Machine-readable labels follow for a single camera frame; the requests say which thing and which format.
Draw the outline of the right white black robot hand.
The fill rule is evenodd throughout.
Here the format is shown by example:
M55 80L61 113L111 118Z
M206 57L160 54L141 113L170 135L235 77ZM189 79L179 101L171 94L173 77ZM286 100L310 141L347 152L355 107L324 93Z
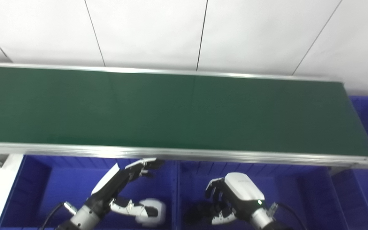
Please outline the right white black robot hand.
M206 187L205 197L213 199L211 225L228 224L237 219L264 229L274 221L265 207L264 194L244 173L231 172L223 178L212 179Z

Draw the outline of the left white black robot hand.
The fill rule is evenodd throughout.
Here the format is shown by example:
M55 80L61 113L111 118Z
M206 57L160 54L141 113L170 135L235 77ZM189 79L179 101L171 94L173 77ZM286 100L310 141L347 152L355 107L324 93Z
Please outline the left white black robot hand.
M120 169L115 164L96 184L91 196L85 202L93 213L102 220L110 211L121 215L157 217L159 211L152 206L134 203L131 199L120 198L120 192L129 182L139 177L153 177L151 170L160 169L164 160L158 158L142 158Z

